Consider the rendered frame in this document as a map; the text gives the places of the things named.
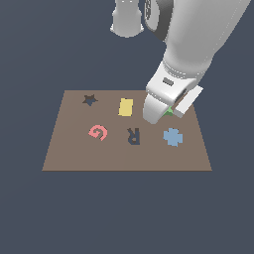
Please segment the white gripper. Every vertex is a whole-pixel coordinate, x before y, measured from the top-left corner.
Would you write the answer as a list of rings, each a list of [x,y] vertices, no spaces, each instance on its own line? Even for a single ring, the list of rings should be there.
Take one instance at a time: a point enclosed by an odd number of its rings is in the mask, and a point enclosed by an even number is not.
[[[169,106],[173,106],[188,92],[174,110],[174,114],[182,118],[202,92],[202,87],[197,85],[196,77],[170,73],[166,63],[161,61],[146,86],[146,92],[143,118],[150,124],[156,124],[169,109]]]

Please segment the brown slotted board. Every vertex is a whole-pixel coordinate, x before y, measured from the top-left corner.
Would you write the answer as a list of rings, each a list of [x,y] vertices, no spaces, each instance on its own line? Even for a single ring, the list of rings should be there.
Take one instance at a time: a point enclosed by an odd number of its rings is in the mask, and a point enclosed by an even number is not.
[[[119,116],[120,100],[133,100],[131,116]],[[43,165],[59,171],[205,171],[211,170],[196,114],[166,115],[152,125],[143,119],[143,90],[67,90]],[[102,125],[107,137],[88,135]],[[130,145],[128,128],[139,129],[140,144]],[[183,141],[170,146],[164,132],[178,129]]]

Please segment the light blue cross piece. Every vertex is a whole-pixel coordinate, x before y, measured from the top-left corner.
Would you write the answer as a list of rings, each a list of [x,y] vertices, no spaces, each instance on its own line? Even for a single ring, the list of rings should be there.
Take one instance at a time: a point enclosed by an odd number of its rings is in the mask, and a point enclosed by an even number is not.
[[[178,129],[170,128],[164,132],[163,139],[168,142],[170,146],[177,147],[183,141],[183,135],[179,133]]]

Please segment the yellow rectangular block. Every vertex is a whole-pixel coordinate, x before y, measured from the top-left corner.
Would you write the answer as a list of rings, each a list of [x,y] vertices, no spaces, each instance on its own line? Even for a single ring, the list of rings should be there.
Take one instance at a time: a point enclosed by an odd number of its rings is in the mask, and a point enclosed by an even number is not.
[[[133,109],[133,100],[127,99],[127,98],[122,98],[120,100],[118,115],[119,116],[131,116],[132,109]]]

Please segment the dark blue letter R piece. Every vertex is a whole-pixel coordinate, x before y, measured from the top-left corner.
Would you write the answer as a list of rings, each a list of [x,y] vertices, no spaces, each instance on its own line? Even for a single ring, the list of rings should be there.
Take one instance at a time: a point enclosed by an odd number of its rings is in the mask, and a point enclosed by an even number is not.
[[[132,130],[131,128],[127,129],[129,133],[128,142],[130,145],[139,145],[140,144],[140,132],[139,129],[136,128]]]

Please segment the pink letter G piece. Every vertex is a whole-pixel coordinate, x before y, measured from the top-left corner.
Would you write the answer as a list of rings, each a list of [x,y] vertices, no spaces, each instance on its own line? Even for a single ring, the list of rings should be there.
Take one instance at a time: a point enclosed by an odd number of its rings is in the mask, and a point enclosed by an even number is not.
[[[93,138],[99,138],[103,141],[107,137],[108,131],[102,125],[94,125],[90,128],[88,135]]]

